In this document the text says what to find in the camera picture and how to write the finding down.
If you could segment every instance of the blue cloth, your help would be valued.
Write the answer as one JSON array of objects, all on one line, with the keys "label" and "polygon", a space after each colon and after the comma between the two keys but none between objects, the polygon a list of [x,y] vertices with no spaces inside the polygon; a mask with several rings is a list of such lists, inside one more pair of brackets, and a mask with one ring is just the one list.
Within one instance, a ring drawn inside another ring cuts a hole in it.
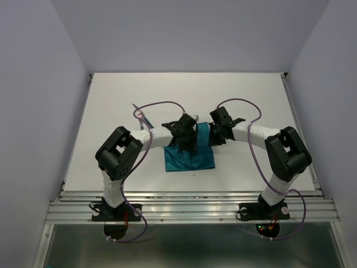
[{"label": "blue cloth", "polygon": [[197,124],[197,150],[182,151],[178,146],[165,147],[166,172],[213,169],[215,167],[211,146],[208,144],[208,123]]}]

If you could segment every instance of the robotic arm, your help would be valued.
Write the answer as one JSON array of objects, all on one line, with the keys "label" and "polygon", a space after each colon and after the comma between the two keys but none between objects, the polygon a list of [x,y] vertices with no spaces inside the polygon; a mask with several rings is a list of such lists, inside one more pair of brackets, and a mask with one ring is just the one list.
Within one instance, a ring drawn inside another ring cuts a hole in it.
[{"label": "robotic arm", "polygon": [[[227,139],[249,142],[249,123],[244,119],[232,120],[224,107],[210,113],[213,123],[210,123],[209,144],[222,145]],[[196,149],[196,121],[184,113],[178,121],[163,124],[151,129],[152,143],[150,148],[179,146],[182,150]],[[118,127],[96,153],[104,177],[104,195],[102,206],[97,208],[109,215],[109,219],[92,217],[93,221],[121,221],[126,210],[120,188],[127,176],[130,175],[134,163],[141,151],[149,144],[149,131],[128,131]],[[291,184],[311,163],[311,156],[301,141],[298,133],[292,127],[283,130],[252,125],[250,127],[250,143],[265,149],[268,153],[273,175],[268,187],[259,196],[257,203],[240,204],[242,221],[266,220],[278,214],[279,219],[289,219],[282,208],[287,207],[284,196]]]}]

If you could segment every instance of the metal frame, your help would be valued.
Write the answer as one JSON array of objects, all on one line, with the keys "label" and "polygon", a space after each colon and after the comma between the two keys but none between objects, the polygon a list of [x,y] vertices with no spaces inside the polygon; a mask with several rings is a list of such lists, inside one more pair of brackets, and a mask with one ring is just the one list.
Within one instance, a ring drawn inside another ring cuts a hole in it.
[{"label": "metal frame", "polygon": [[[291,100],[286,77],[281,74],[281,78],[297,131],[306,144]],[[344,266],[346,268],[354,267],[335,204],[333,200],[324,198],[313,166],[310,167],[310,173],[315,190],[302,192],[307,204],[306,222],[330,222]],[[260,193],[129,192],[126,195],[132,203],[141,203],[143,205],[142,212],[148,224],[242,224],[246,222],[241,222],[235,217],[238,205],[240,203],[256,202]],[[43,268],[55,224],[103,224],[91,221],[92,211],[88,207],[90,202],[100,200],[102,195],[103,192],[62,191],[58,200],[50,203],[34,268]],[[286,197],[286,202],[291,215],[291,219],[287,222],[300,222],[303,215],[303,205],[300,198],[290,194]],[[143,224],[143,222],[131,222],[131,224]]]}]

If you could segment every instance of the garment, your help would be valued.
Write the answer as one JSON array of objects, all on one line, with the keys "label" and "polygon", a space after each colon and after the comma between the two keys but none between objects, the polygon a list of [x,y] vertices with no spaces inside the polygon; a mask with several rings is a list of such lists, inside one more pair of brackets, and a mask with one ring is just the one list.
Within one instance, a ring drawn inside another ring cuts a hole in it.
[{"label": "garment", "polygon": [[213,169],[215,167],[211,146],[209,146],[209,125],[197,124],[197,150],[182,151],[178,146],[165,147],[166,172]]}]

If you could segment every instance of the black clamp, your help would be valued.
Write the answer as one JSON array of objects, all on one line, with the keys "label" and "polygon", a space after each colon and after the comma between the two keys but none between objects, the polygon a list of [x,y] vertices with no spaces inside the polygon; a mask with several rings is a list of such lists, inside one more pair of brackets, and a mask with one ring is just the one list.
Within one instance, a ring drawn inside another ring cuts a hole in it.
[{"label": "black clamp", "polygon": [[[117,146],[125,150],[120,153]],[[141,141],[130,135],[130,131],[118,127],[97,151],[95,159],[111,181],[121,180],[129,175],[142,147]]]},{"label": "black clamp", "polygon": [[310,153],[292,127],[286,127],[279,134],[268,137],[265,144],[270,166],[274,174],[283,181],[291,181],[312,163]]},{"label": "black clamp", "polygon": [[195,151],[197,148],[196,120],[184,113],[178,121],[162,124],[170,130],[172,141],[170,145],[178,145],[184,151]]},{"label": "black clamp", "polygon": [[210,125],[209,145],[222,145],[226,143],[226,139],[234,139],[232,128],[238,123],[244,122],[245,119],[237,118],[233,120],[224,107],[219,107],[210,112],[213,123]]}]

